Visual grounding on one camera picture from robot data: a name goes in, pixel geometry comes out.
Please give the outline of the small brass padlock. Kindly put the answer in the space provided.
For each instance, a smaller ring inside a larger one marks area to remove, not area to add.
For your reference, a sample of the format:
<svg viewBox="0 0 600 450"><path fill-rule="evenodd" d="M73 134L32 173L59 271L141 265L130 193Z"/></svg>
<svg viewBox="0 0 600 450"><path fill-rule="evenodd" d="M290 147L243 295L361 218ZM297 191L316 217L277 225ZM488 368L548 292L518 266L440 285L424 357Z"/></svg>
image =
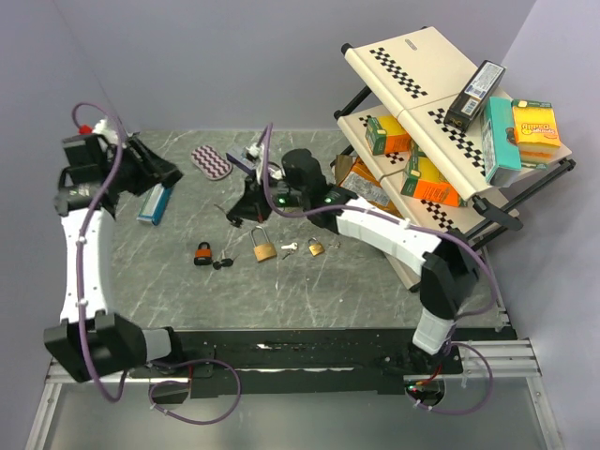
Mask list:
<svg viewBox="0 0 600 450"><path fill-rule="evenodd" d="M315 237L308 239L307 247L313 257L319 256L325 252L323 244Z"/></svg>

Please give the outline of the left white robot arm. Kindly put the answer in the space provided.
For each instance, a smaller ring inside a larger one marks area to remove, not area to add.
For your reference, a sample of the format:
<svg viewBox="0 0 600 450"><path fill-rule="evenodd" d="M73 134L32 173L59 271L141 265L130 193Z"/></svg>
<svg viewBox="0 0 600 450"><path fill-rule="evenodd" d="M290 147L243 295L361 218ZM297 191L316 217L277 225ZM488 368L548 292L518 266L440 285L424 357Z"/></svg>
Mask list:
<svg viewBox="0 0 600 450"><path fill-rule="evenodd" d="M54 207L66 239L67 283L59 324L45 329L44 345L78 383L148 363L175 376L186 355L174 330L143 329L113 307L112 244L121 193L171 188L183 174L137 134L123 145L97 133L62 144L68 165L58 178Z"/></svg>

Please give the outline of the orange black padlock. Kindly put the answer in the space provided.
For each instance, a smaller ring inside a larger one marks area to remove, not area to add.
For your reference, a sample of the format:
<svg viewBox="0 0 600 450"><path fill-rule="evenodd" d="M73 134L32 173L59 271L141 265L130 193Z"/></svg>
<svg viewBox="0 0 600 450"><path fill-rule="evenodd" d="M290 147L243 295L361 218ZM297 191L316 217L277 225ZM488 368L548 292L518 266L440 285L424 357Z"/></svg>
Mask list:
<svg viewBox="0 0 600 450"><path fill-rule="evenodd" d="M211 249L211 245L208 242L201 242L197 246L193 257L193 263L196 266L206 266L211 265L213 263L213 252Z"/></svg>

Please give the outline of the long shackle brass padlock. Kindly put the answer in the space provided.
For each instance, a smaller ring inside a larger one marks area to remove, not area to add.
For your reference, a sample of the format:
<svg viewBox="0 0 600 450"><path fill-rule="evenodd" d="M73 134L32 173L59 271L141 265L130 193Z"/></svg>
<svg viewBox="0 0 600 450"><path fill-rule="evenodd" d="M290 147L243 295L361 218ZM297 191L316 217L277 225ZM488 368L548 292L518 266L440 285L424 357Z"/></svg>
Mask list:
<svg viewBox="0 0 600 450"><path fill-rule="evenodd" d="M260 243L257 242L255 234L258 233L262 239ZM258 263L263 263L272 259L275 259L277 250L266 229L262 226L255 226L250 232L249 236L252 242L254 255Z"/></svg>

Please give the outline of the silver key pair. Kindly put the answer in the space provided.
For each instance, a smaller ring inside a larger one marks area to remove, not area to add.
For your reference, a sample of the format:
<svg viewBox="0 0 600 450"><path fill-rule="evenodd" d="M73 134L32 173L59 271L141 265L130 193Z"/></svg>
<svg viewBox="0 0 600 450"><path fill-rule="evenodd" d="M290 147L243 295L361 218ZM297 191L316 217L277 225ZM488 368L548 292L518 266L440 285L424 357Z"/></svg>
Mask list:
<svg viewBox="0 0 600 450"><path fill-rule="evenodd" d="M290 257L291 255L293 255L298 249L298 243L297 242L292 242L288 245L283 245L281 247L281 250L283 251L283 256L282 256L282 260L285 260L286 258Z"/></svg>

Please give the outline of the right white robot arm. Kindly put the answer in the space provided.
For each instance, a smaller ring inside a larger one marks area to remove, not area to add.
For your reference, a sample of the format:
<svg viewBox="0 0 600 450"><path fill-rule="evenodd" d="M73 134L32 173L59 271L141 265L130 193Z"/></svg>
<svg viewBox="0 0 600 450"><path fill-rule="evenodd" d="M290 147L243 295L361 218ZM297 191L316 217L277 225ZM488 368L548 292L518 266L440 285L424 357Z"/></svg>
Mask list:
<svg viewBox="0 0 600 450"><path fill-rule="evenodd" d="M272 164L262 147L228 160L248 168L243 197L228 219L263 222L272 213L306 218L314 226L354 238L395 258L420 278L422 313L412 337L411 366L432 372L443 360L462 303L479 279L476 255L455 231L420 230L364 197L326 181L307 149L294 149Z"/></svg>

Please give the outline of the black padlock with keys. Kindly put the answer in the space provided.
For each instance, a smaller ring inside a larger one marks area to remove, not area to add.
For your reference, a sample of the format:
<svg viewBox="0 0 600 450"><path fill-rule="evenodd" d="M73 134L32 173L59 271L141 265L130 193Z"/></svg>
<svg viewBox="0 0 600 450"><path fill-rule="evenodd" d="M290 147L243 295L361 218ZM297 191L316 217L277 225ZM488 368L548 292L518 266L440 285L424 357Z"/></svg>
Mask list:
<svg viewBox="0 0 600 450"><path fill-rule="evenodd" d="M220 206L217 203L215 203L214 206L218 209L219 212L221 212L225 216L226 220L231 226L237 229L239 229L242 226L243 219L237 217L231 211L226 211L222 206Z"/></svg>

